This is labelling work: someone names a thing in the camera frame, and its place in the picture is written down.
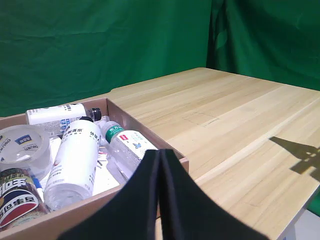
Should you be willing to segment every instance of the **green backdrop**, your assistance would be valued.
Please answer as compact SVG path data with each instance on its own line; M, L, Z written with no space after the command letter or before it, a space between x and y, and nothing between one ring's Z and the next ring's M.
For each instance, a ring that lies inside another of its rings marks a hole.
M0 0L0 116L205 67L211 0Z
M319 9L319 0L0 0L0 116L205 66L320 90Z

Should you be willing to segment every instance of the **light wood surface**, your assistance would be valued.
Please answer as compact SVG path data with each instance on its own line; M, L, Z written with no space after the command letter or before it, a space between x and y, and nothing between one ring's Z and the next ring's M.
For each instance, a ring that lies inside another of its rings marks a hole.
M104 96L187 156L212 200L271 239L319 186L319 91L196 68Z

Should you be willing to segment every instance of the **water bottle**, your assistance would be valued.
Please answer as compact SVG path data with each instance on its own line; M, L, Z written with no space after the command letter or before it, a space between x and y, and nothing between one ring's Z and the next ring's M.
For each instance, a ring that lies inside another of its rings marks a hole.
M63 135L70 123L83 116L99 121L101 111L98 107L86 109L83 104L77 103L27 110L25 116L28 124L36 125L44 129L49 137L54 137Z
M89 117L72 122L65 130L44 190L44 202L51 211L92 196L100 135Z
M116 165L127 179L144 158L146 150L157 150L140 132L124 130L115 121L108 121L102 126L101 134L109 143L106 148L114 156Z

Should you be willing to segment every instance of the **blue label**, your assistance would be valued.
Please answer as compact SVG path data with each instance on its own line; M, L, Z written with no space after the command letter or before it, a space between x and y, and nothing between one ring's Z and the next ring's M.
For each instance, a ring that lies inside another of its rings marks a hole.
M26 142L30 142L30 141L32 141L32 139L29 134L19 137L17 140L15 140L15 142L19 145L24 144Z

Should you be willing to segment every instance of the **canned drink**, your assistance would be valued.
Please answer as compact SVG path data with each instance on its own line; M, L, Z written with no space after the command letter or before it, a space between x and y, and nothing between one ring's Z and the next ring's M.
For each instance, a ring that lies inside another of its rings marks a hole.
M29 222L49 211L26 169L0 172L0 230Z

